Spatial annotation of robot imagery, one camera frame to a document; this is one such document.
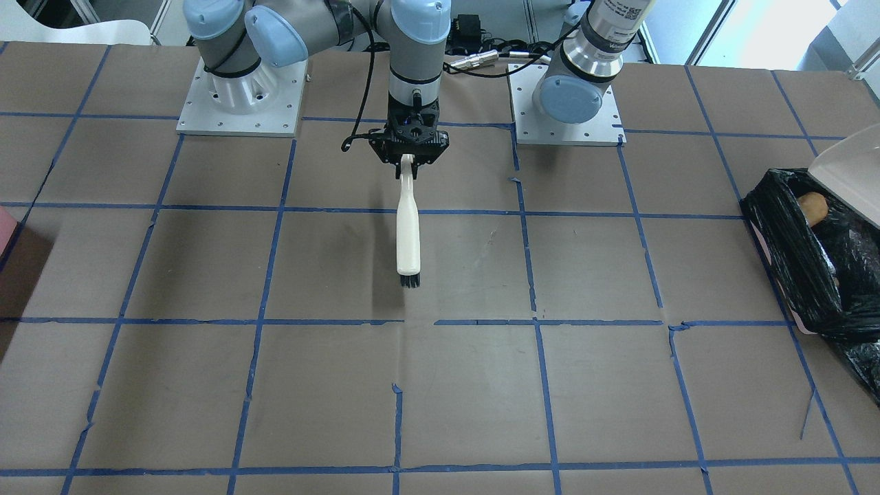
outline white bin lid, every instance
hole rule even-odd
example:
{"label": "white bin lid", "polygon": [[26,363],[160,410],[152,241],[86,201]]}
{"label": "white bin lid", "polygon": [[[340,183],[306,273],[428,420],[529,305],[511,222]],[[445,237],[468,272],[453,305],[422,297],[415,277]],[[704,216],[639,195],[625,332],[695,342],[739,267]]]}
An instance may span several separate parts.
{"label": "white bin lid", "polygon": [[880,228],[880,124],[825,150],[813,161],[810,175]]}

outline qr code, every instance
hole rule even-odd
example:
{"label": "qr code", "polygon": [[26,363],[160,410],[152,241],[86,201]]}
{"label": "qr code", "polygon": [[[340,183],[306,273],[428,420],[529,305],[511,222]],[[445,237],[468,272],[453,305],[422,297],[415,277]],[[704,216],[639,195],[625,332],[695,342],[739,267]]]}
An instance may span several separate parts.
{"label": "qr code", "polygon": [[627,12],[627,19],[636,20],[639,18],[639,14],[641,14],[641,13],[642,13],[642,9],[635,9],[633,7],[630,7],[629,11]]}

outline black brush bristles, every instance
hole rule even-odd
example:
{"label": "black brush bristles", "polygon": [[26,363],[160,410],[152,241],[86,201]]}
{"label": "black brush bristles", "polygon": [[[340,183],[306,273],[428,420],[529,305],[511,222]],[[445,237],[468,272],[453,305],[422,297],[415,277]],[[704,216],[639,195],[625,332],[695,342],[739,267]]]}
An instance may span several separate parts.
{"label": "black brush bristles", "polygon": [[421,273],[416,273],[415,275],[401,275],[400,276],[400,285],[407,287],[409,289],[414,289],[422,283]]}

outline white chair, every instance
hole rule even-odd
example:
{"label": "white chair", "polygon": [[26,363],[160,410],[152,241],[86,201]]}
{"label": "white chair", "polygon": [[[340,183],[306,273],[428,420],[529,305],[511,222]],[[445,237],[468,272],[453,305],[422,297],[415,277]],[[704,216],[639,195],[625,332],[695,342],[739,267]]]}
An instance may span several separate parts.
{"label": "white chair", "polygon": [[150,29],[138,20],[110,20],[54,29],[27,14],[16,0],[0,0],[0,41],[151,45]]}

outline light blue joint cap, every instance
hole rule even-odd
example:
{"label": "light blue joint cap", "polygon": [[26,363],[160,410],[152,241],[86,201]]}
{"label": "light blue joint cap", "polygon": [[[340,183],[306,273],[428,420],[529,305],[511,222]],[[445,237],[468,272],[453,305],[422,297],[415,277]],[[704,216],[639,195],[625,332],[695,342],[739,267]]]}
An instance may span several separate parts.
{"label": "light blue joint cap", "polygon": [[581,18],[583,17],[583,14],[587,13],[587,9],[589,9],[589,8],[590,8],[589,1],[587,1],[587,2],[583,2],[583,1],[582,2],[574,2],[573,4],[571,4],[571,6],[568,8],[568,10],[565,11],[565,17],[564,17],[565,23],[568,24],[569,26],[574,26],[575,24],[581,22]]}
{"label": "light blue joint cap", "polygon": [[244,0],[186,0],[183,17],[193,38],[211,40],[232,27],[244,8]]}
{"label": "light blue joint cap", "polygon": [[391,16],[413,41],[436,45],[449,36],[452,0],[392,0]]}
{"label": "light blue joint cap", "polygon": [[582,123],[602,107],[602,92],[574,76],[550,76],[541,83],[541,106],[559,122]]}
{"label": "light blue joint cap", "polygon": [[297,30],[276,11],[257,5],[245,14],[245,27],[263,61],[286,67],[309,58],[309,49]]}

